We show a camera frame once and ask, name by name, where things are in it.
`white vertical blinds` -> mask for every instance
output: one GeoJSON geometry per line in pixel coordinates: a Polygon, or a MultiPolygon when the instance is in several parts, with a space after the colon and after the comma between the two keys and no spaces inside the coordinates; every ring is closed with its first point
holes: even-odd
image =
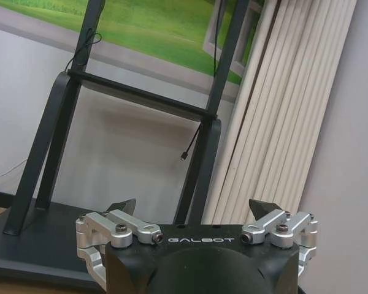
{"type": "Polygon", "coordinates": [[[245,115],[239,106],[234,110],[232,121],[242,112],[241,127],[229,128],[236,136],[228,135],[231,149],[223,150],[216,167],[205,223],[251,222],[249,198],[296,212],[355,4],[280,2],[256,79],[250,75],[247,81],[253,70],[247,67],[239,95],[249,100],[246,86],[253,85],[253,92],[245,115]]]}

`black metal leg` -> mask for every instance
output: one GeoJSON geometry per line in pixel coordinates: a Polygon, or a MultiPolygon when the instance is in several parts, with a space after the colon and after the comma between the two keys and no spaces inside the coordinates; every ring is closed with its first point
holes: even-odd
{"type": "Polygon", "coordinates": [[[196,146],[194,147],[194,153],[191,158],[190,166],[188,167],[182,194],[180,196],[180,200],[178,201],[177,211],[174,217],[175,224],[184,224],[186,221],[188,211],[190,210],[195,187],[197,184],[199,184],[198,181],[200,175],[199,173],[201,171],[202,166],[204,166],[203,160],[205,157],[205,152],[207,148],[210,149],[209,138],[212,129],[214,129],[215,127],[214,123],[215,121],[218,121],[217,124],[221,124],[219,120],[214,119],[212,120],[208,119],[201,123],[201,129],[199,131],[199,135],[196,140],[196,146]]]}
{"type": "Polygon", "coordinates": [[[37,134],[34,137],[28,161],[4,227],[4,233],[6,234],[19,235],[22,229],[39,173],[44,164],[45,155],[48,151],[61,107],[63,106],[69,81],[70,77],[66,73],[61,72],[50,91],[48,102],[45,106],[37,134]]]}
{"type": "Polygon", "coordinates": [[[48,209],[55,188],[57,174],[60,168],[61,158],[66,146],[69,129],[71,128],[72,117],[80,91],[80,83],[75,79],[69,82],[68,90],[64,99],[64,104],[53,133],[52,142],[45,164],[44,174],[36,200],[36,208],[48,209]]]}
{"type": "Polygon", "coordinates": [[[209,137],[205,146],[199,176],[197,177],[197,184],[193,195],[190,215],[188,216],[189,224],[200,224],[202,222],[204,206],[207,199],[207,193],[209,191],[220,135],[221,121],[216,119],[212,121],[212,125],[210,126],[209,137]]]}
{"type": "Polygon", "coordinates": [[[218,106],[220,105],[248,3],[249,0],[237,0],[233,11],[228,34],[226,35],[220,61],[218,63],[217,74],[215,75],[210,90],[209,101],[206,106],[206,109],[214,115],[217,113],[218,106]]]}

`floor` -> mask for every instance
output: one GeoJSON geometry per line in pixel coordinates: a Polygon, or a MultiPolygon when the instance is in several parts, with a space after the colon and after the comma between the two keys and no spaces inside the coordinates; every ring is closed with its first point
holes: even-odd
{"type": "MultiPolygon", "coordinates": [[[[0,213],[2,213],[4,210],[5,210],[4,208],[0,208],[0,213]]],[[[57,287],[54,285],[15,281],[13,279],[0,279],[0,294],[37,294],[37,293],[83,294],[85,292],[77,289],[57,287]]]]}

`white wall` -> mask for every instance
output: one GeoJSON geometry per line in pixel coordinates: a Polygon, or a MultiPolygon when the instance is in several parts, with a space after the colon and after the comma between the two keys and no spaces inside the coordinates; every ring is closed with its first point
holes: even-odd
{"type": "Polygon", "coordinates": [[[301,210],[320,220],[304,290],[368,293],[368,0],[356,5],[301,210]]]}
{"type": "MultiPolygon", "coordinates": [[[[52,84],[72,53],[0,31],[0,173],[28,156],[52,84]]],[[[207,96],[91,60],[88,71],[204,106],[207,96]]],[[[222,101],[223,135],[233,104],[222,101]]],[[[104,210],[136,198],[135,214],[171,222],[196,124],[87,89],[81,91],[53,201],[104,210]]],[[[0,178],[15,193],[23,165],[0,178]]]]}

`black metal frame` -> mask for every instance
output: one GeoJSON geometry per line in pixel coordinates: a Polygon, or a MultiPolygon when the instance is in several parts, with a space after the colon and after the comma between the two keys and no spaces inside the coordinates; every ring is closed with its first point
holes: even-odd
{"type": "Polygon", "coordinates": [[[217,110],[248,2],[237,0],[209,100],[206,109],[202,109],[86,73],[91,45],[85,47],[85,42],[96,31],[105,4],[105,0],[88,1],[75,51],[77,54],[70,71],[61,72],[53,84],[4,233],[20,234],[46,155],[47,162],[35,208],[39,211],[48,210],[81,86],[201,122],[174,219],[175,224],[183,224],[190,211],[188,222],[199,224],[221,132],[217,110]]]}

